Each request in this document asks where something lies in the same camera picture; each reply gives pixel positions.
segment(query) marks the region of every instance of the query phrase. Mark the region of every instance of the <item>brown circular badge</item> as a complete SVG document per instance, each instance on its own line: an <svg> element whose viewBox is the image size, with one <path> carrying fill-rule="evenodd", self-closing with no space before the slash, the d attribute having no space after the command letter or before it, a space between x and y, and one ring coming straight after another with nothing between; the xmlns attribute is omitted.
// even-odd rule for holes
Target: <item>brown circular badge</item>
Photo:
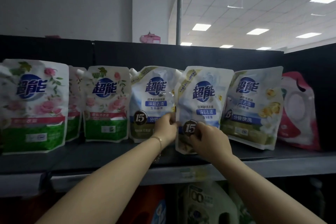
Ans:
<svg viewBox="0 0 336 224"><path fill-rule="evenodd" d="M195 120L188 120L183 125L183 133L186 136L191 136L193 133L195 133L196 124L197 124L197 122Z"/></svg>
<svg viewBox="0 0 336 224"><path fill-rule="evenodd" d="M147 114L144 111L136 111L134 114L134 123L137 125L144 125L147 122Z"/></svg>

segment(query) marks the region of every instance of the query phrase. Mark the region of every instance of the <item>bracelet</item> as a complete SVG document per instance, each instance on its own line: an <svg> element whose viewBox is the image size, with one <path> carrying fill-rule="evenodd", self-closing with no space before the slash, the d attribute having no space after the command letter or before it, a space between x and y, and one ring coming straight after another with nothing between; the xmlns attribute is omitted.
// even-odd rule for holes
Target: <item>bracelet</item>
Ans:
<svg viewBox="0 0 336 224"><path fill-rule="evenodd" d="M161 156L161 150L162 150L162 143L161 142L162 142L162 139L157 137L157 136L152 136L150 138L156 138L160 142L160 153L157 155L157 157L153 161L153 162L157 163L157 162L159 162L159 159L160 159L160 156Z"/></svg>

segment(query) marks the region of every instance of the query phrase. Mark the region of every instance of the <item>pink detergent bag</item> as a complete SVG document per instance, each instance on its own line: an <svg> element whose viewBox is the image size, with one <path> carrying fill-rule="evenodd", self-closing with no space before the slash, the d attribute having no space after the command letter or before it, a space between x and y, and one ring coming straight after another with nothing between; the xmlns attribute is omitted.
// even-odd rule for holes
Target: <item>pink detergent bag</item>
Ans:
<svg viewBox="0 0 336 224"><path fill-rule="evenodd" d="M283 114L278 138L295 147L321 150L313 89L299 72L283 73L281 88Z"/></svg>

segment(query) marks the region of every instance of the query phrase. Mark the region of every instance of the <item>detergent bottle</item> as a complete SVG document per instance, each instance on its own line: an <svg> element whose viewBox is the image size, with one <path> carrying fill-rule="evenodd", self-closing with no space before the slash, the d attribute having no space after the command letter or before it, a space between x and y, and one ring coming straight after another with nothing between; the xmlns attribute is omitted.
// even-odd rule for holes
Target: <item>detergent bottle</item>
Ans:
<svg viewBox="0 0 336 224"><path fill-rule="evenodd" d="M183 224L239 223L236 205L216 182L189 184L183 204Z"/></svg>
<svg viewBox="0 0 336 224"><path fill-rule="evenodd" d="M117 224L165 224L165 191L161 185L139 186Z"/></svg>

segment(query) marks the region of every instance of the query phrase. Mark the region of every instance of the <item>white column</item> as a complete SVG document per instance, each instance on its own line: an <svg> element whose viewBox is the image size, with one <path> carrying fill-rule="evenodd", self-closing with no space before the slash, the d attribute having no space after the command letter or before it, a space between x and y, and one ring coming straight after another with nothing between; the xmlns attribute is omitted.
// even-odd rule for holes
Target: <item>white column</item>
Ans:
<svg viewBox="0 0 336 224"><path fill-rule="evenodd" d="M169 0L132 0L132 41L150 31L161 37L161 44L168 44Z"/></svg>

